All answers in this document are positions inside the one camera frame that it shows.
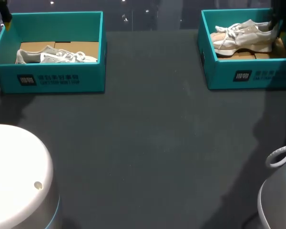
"box logo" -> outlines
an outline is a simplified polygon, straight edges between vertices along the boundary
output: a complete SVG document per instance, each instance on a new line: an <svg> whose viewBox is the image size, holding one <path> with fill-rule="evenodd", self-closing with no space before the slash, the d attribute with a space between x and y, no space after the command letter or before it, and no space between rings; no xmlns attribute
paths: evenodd
<svg viewBox="0 0 286 229"><path fill-rule="evenodd" d="M22 86L36 86L34 76L31 74L17 75L18 80Z"/></svg>
<svg viewBox="0 0 286 229"><path fill-rule="evenodd" d="M251 70L236 71L233 82L245 82L248 81L251 76Z"/></svg>

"shoelace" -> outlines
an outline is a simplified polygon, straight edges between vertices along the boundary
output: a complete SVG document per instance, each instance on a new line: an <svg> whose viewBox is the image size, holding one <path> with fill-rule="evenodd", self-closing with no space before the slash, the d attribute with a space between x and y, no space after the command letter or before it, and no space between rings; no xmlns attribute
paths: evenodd
<svg viewBox="0 0 286 229"><path fill-rule="evenodd" d="M60 52L56 53L56 55L62 57L62 59L57 62L76 62L77 60L84 61L86 58L86 55L83 52L72 53L63 49L60 49Z"/></svg>
<svg viewBox="0 0 286 229"><path fill-rule="evenodd" d="M225 41L227 40L227 38L229 36L236 38L237 34L244 33L244 31L239 30L239 28L238 28L239 25L240 25L240 23L236 23L236 24L231 25L228 28L215 26L215 29L217 30L217 32L225 32L225 38L224 38L222 44L219 46L219 49L221 48L221 46L223 46L223 44L225 43Z"/></svg>
<svg viewBox="0 0 286 229"><path fill-rule="evenodd" d="M272 163L272 161L279 155L286 153L286 146L277 149L276 151L272 152L266 159L266 166L269 168L277 168L282 166L286 163L286 156L280 160L279 162Z"/></svg>

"black logo label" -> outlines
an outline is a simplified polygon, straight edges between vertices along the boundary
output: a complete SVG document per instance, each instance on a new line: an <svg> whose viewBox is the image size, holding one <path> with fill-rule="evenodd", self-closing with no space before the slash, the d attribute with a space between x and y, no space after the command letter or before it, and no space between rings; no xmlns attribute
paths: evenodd
<svg viewBox="0 0 286 229"><path fill-rule="evenodd" d="M250 78L252 71L251 70L243 70L243 71L236 71L233 82L245 82L248 81Z"/></svg>
<svg viewBox="0 0 286 229"><path fill-rule="evenodd" d="M204 57L204 51L203 50L202 50L202 52L200 54L200 59L201 59L202 66L204 66L205 57Z"/></svg>
<svg viewBox="0 0 286 229"><path fill-rule="evenodd" d="M17 75L17 77L22 86L36 86L34 76L31 74Z"/></svg>

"open box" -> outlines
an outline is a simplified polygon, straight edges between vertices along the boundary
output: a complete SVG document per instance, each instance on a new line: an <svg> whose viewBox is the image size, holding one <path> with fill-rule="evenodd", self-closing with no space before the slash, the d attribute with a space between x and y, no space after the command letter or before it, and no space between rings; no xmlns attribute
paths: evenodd
<svg viewBox="0 0 286 229"><path fill-rule="evenodd" d="M286 88L286 57L219 59L210 34L215 26L229 27L249 19L271 20L270 9L203 10L198 31L198 48L209 89ZM286 49L286 36L283 38Z"/></svg>
<svg viewBox="0 0 286 229"><path fill-rule="evenodd" d="M0 35L0 87L4 93L104 91L107 41L102 12L15 13L12 16L10 30L3 28ZM56 42L55 45L60 44L59 48L66 50L72 44L86 52L93 47L98 61L15 64L17 50L26 42Z"/></svg>

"blue light strip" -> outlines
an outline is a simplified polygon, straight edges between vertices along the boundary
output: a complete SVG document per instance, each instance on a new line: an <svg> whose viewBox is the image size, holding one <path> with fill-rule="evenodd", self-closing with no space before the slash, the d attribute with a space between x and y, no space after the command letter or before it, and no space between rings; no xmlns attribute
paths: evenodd
<svg viewBox="0 0 286 229"><path fill-rule="evenodd" d="M54 213L54 215L53 215L53 217L52 217L51 221L49 222L48 226L46 226L46 228L45 228L45 229L48 229L48 228L50 227L51 223L53 222L53 220L54 220L54 218L55 218L55 216L56 216L56 213L57 213L57 211L58 211L58 208L59 208L60 200L61 200L61 196L59 195L59 197L58 197L58 204L57 204L56 211L55 211L55 213Z"/></svg>

